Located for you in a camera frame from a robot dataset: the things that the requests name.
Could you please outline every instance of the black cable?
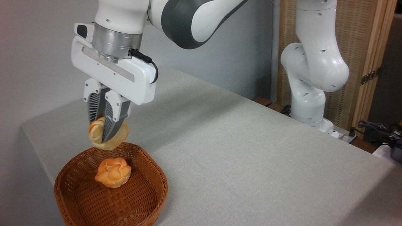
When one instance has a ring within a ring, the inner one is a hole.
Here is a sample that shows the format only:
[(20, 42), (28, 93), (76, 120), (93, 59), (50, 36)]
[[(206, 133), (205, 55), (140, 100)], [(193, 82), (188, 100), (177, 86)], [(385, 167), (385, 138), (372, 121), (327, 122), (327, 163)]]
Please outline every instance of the black cable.
[(145, 63), (152, 64), (154, 66), (154, 68), (155, 68), (155, 78), (151, 82), (151, 84), (155, 83), (156, 80), (158, 80), (158, 76), (159, 76), (158, 67), (156, 66), (156, 64), (152, 61), (152, 59), (149, 56), (144, 55), (140, 51), (135, 50), (135, 49), (130, 49), (128, 51), (128, 56), (131, 56), (131, 57), (133, 56), (135, 58), (138, 58), (138, 59), (144, 61)]
[(158, 76), (159, 76), (159, 71), (158, 71), (158, 67), (156, 66), (156, 64), (151, 61), (151, 64), (155, 67), (155, 78), (154, 80), (151, 82), (151, 84), (155, 83), (158, 80)]
[(369, 121), (366, 122), (364, 120), (360, 120), (357, 124), (358, 124), (358, 126), (357, 126), (358, 128), (368, 128), (370, 130), (375, 130), (386, 136), (402, 138), (402, 135), (388, 131), (384, 125), (379, 124), (379, 123), (372, 123)]
[(363, 134), (363, 135), (365, 135), (365, 136), (367, 136), (367, 137), (369, 137), (369, 138), (371, 138), (371, 139), (375, 139), (375, 140), (381, 141), (381, 142), (383, 142), (383, 143), (387, 143), (387, 144), (389, 144), (389, 145), (397, 146), (398, 148), (402, 149), (402, 146), (400, 145), (400, 143), (394, 141), (394, 139), (385, 140), (385, 139), (381, 139), (381, 138), (376, 138), (376, 137), (370, 136), (369, 134), (367, 134), (367, 133), (365, 133), (365, 132), (362, 132), (362, 131), (360, 131), (360, 130), (357, 130), (357, 129), (354, 128), (354, 127), (352, 127), (352, 129), (354, 129), (355, 131), (357, 131), (357, 132), (359, 132), (359, 133), (361, 133), (361, 134)]

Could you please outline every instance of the cable connector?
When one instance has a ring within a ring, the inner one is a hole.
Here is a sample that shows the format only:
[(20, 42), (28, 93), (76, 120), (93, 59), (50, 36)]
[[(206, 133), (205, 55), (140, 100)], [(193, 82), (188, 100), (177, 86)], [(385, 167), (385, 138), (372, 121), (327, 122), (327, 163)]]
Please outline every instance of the cable connector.
[(152, 61), (152, 59), (149, 56), (144, 55), (144, 54), (140, 53), (140, 51), (135, 50), (135, 49), (130, 49), (128, 51), (128, 56), (138, 58), (138, 59), (144, 61), (147, 64), (152, 64), (154, 66), (154, 68), (155, 68), (155, 78), (151, 82), (151, 84), (155, 83), (156, 80), (158, 80), (158, 76), (159, 76), (158, 67), (156, 66), (156, 64)]
[(356, 136), (356, 134), (355, 134), (355, 128), (354, 128), (354, 127), (352, 127), (352, 128), (350, 129), (350, 131), (349, 131), (349, 136), (350, 136), (350, 137)]
[(149, 56), (144, 55), (144, 54), (140, 53), (140, 51), (137, 51), (135, 49), (130, 49), (128, 51), (128, 56), (136, 57), (140, 60), (143, 60), (144, 62), (146, 62), (148, 64), (150, 64), (152, 62), (152, 59)]

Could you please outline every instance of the white wall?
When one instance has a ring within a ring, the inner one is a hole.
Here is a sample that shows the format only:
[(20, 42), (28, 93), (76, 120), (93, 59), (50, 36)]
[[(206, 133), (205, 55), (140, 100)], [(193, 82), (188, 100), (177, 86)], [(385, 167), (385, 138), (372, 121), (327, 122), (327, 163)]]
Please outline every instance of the white wall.
[[(92, 22), (96, 8), (96, 0), (0, 1), (2, 226), (62, 224), (51, 183), (19, 128), (28, 119), (81, 98), (88, 77), (70, 62), (73, 25)], [(267, 96), (271, 11), (270, 1), (249, 0), (207, 44), (192, 51), (146, 27), (141, 51), (160, 66), (245, 97)]]

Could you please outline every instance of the robotic arm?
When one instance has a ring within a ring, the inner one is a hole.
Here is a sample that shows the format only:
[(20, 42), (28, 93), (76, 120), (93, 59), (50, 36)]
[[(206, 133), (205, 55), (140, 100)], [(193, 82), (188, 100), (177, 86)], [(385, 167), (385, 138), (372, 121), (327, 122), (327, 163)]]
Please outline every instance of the robotic arm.
[(292, 94), (291, 117), (338, 137), (324, 118), (325, 94), (345, 85), (349, 68), (340, 55), (335, 36), (337, 0), (299, 0), (296, 35), (301, 43), (288, 45), (281, 63)]
[(194, 49), (247, 0), (98, 0), (93, 24), (76, 24), (72, 62), (90, 75), (84, 88), (89, 121), (105, 116), (103, 142), (137, 105), (154, 99), (158, 68), (141, 54), (148, 21), (178, 46)]

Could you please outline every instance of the table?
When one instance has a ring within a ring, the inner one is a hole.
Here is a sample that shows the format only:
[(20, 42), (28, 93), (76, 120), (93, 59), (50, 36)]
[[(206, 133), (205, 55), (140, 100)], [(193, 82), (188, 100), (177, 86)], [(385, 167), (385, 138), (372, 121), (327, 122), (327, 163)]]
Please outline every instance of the table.
[[(126, 120), (168, 178), (156, 225), (402, 225), (399, 167), (185, 73)], [(92, 146), (83, 101), (22, 127), (52, 182)]]

